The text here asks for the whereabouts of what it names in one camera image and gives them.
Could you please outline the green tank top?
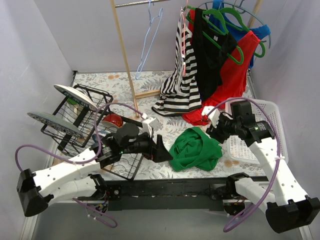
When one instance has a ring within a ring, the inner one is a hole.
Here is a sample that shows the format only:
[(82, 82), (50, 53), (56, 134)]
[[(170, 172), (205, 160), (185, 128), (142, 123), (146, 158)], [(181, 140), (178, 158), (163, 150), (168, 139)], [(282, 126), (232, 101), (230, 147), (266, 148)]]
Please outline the green tank top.
[(200, 127), (186, 129), (171, 146), (170, 164), (174, 171), (180, 172), (196, 167), (203, 171), (212, 171), (223, 156), (220, 143), (207, 136)]

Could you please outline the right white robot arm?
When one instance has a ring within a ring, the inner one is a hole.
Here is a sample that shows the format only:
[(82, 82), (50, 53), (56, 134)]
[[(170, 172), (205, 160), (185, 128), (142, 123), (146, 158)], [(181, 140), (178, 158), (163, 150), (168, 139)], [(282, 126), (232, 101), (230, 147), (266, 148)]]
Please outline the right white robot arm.
[(320, 212), (320, 200), (311, 198), (301, 187), (281, 154), (281, 141), (270, 118), (257, 121), (252, 105), (257, 103), (245, 97), (232, 97), (230, 113), (222, 113), (217, 106), (206, 106), (201, 115), (210, 121), (206, 133), (223, 143), (230, 136), (243, 140), (255, 155), (269, 184), (261, 187), (246, 173), (230, 175), (226, 182), (227, 195), (232, 199), (240, 196), (250, 205), (237, 213), (223, 228), (233, 230), (261, 210), (272, 230), (278, 234), (310, 225)]

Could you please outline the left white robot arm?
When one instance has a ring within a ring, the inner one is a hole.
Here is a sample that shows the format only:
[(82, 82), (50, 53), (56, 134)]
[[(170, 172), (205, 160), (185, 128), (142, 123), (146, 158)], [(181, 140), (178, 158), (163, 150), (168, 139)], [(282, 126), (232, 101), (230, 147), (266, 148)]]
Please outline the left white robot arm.
[(118, 162), (123, 154), (142, 154), (155, 163), (173, 158), (162, 136), (154, 136), (152, 127), (140, 133), (138, 126), (127, 123), (116, 132), (102, 137), (101, 143), (93, 144), (68, 162), (34, 172), (23, 170), (16, 189), (24, 216), (33, 217), (50, 205), (73, 198), (120, 200), (121, 186), (107, 185), (96, 172)]

